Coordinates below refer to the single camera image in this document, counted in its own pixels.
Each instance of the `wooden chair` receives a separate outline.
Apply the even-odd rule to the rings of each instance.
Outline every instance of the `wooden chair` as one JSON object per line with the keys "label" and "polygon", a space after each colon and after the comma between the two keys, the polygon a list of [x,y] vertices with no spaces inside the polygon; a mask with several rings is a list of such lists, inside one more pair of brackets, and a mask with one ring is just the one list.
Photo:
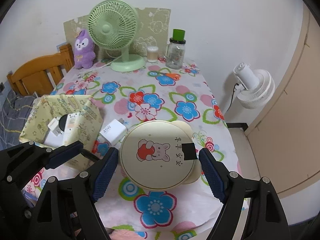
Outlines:
{"label": "wooden chair", "polygon": [[74,65],[73,52],[70,44],[62,45],[60,52],[35,58],[23,64],[14,74],[8,74],[7,78],[16,93],[23,96],[36,92],[39,96],[49,95],[53,86],[46,70],[48,70],[57,85],[63,78],[61,65],[68,72]]}

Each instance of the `tiled floor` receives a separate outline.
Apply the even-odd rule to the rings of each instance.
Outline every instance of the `tiled floor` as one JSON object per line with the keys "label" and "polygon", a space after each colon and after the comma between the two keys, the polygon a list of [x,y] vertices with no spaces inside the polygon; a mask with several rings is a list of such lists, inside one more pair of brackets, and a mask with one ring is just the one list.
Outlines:
{"label": "tiled floor", "polygon": [[[256,160],[254,158],[253,152],[251,150],[251,146],[247,137],[244,135],[244,132],[240,128],[231,128],[229,129],[231,134],[233,144],[236,149],[236,154],[239,159],[239,164],[241,167],[242,177],[246,179],[255,179],[259,180],[259,170],[256,164]],[[245,221],[247,219],[248,209],[243,210],[241,212],[241,216],[238,222],[238,226],[233,236],[233,240],[240,240],[242,236],[242,231],[245,225]],[[209,235],[211,229],[206,230],[205,232],[199,234],[198,236],[193,237],[194,240],[206,240]]]}

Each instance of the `gray plaid blanket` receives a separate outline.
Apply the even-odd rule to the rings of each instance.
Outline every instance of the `gray plaid blanket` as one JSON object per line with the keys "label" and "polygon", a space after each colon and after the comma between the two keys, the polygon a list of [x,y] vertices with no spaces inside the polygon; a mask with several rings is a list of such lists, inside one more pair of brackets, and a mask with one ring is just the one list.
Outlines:
{"label": "gray plaid blanket", "polygon": [[17,96],[10,90],[0,109],[0,150],[18,145],[19,135],[32,109],[33,96]]}

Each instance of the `white fan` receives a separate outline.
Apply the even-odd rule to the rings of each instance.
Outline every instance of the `white fan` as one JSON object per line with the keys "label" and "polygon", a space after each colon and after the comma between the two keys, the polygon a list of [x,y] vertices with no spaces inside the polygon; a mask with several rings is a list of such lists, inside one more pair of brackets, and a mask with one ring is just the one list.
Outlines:
{"label": "white fan", "polygon": [[273,96],[275,82],[268,71],[251,70],[247,64],[241,62],[233,69],[233,73],[241,83],[235,86],[235,91],[238,92],[237,98],[244,108],[264,106]]}

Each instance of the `wooden door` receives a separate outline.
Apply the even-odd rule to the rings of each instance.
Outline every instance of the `wooden door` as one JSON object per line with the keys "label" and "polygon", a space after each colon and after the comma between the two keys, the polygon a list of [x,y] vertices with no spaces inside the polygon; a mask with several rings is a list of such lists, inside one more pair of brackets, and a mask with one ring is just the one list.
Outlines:
{"label": "wooden door", "polygon": [[261,176],[276,191],[320,171],[320,27],[311,16],[299,64],[278,101],[248,135]]}

